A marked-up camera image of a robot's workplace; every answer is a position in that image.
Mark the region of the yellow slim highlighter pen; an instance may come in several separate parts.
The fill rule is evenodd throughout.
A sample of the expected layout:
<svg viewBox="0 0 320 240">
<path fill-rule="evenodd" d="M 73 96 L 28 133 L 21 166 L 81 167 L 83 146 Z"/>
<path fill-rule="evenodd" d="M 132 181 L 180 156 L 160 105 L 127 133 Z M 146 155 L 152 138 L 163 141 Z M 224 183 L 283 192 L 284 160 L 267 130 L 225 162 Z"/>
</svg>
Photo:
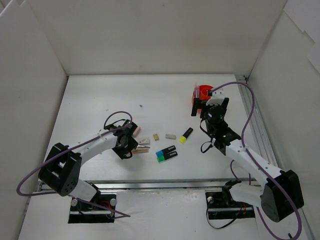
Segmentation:
<svg viewBox="0 0 320 240">
<path fill-rule="evenodd" d="M 136 148 L 137 151 L 149 150 L 149 149 L 150 149 L 149 146 L 144 146 L 144 145 L 138 145 Z"/>
</svg>

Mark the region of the orange slim highlighter pen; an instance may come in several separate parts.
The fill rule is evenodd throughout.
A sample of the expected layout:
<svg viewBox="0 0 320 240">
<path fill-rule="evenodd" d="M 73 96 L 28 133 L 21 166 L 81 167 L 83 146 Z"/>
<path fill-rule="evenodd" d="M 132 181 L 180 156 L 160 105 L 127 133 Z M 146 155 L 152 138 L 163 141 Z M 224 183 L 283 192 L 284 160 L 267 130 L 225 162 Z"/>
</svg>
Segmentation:
<svg viewBox="0 0 320 240">
<path fill-rule="evenodd" d="M 143 154 L 143 153 L 148 153 L 149 150 L 150 150 L 150 149 L 147 149 L 147 150 L 136 150 L 136 149 L 134 149 L 134 150 L 132 150 L 131 152 L 132 152 L 133 154 Z"/>
</svg>

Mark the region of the blue slim highlighter pen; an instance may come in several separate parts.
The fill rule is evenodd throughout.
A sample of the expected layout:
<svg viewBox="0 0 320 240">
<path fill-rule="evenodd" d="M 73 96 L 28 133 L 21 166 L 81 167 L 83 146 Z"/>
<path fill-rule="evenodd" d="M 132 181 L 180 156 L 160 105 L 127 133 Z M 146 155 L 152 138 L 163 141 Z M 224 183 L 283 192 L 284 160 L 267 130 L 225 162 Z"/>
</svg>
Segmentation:
<svg viewBox="0 0 320 240">
<path fill-rule="evenodd" d="M 198 99 L 200 98 L 200 87 L 199 86 L 197 86 L 195 89 L 195 97 Z"/>
</svg>

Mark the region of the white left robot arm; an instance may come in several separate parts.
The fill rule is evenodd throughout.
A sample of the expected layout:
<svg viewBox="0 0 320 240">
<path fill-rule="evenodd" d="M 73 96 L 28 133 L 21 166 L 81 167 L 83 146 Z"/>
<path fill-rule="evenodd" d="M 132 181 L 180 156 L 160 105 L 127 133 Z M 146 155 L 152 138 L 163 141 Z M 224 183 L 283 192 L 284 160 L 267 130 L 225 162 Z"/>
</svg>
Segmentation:
<svg viewBox="0 0 320 240">
<path fill-rule="evenodd" d="M 53 161 L 39 170 L 38 178 L 60 196 L 82 199 L 87 209 L 96 209 L 101 193 L 94 184 L 80 179 L 81 167 L 107 150 L 113 150 L 122 160 L 131 158 L 132 150 L 139 145 L 133 137 L 137 127 L 127 119 L 122 126 L 107 125 L 105 132 L 98 133 L 93 141 L 84 142 L 79 148 L 55 144 L 45 160 Z"/>
</svg>

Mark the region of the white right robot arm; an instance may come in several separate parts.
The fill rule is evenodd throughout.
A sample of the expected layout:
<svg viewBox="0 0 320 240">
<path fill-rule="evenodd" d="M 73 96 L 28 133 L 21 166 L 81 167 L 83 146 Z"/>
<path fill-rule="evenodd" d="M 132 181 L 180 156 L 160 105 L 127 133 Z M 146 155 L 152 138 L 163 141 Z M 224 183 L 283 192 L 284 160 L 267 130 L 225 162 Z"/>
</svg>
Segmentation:
<svg viewBox="0 0 320 240">
<path fill-rule="evenodd" d="M 194 98 L 191 116 L 201 111 L 200 119 L 205 123 L 202 131 L 210 138 L 210 146 L 237 162 L 260 186 L 240 180 L 229 181 L 222 188 L 221 200 L 227 206 L 237 202 L 248 203 L 278 223 L 304 206 L 299 177 L 294 171 L 284 171 L 250 150 L 243 138 L 225 122 L 228 103 L 227 97 L 213 104 L 209 100 Z"/>
</svg>

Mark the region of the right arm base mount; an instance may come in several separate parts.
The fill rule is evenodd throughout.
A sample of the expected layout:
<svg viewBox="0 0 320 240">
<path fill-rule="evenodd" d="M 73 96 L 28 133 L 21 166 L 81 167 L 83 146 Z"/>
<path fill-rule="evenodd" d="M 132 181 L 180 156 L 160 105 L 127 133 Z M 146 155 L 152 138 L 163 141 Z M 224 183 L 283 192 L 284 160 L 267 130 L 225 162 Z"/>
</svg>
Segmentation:
<svg viewBox="0 0 320 240">
<path fill-rule="evenodd" d="M 240 180 L 230 180 L 222 187 L 205 191 L 209 220 L 239 220 L 256 217 L 252 205 L 234 201 L 229 193 L 231 187 L 240 183 L 242 183 Z"/>
</svg>

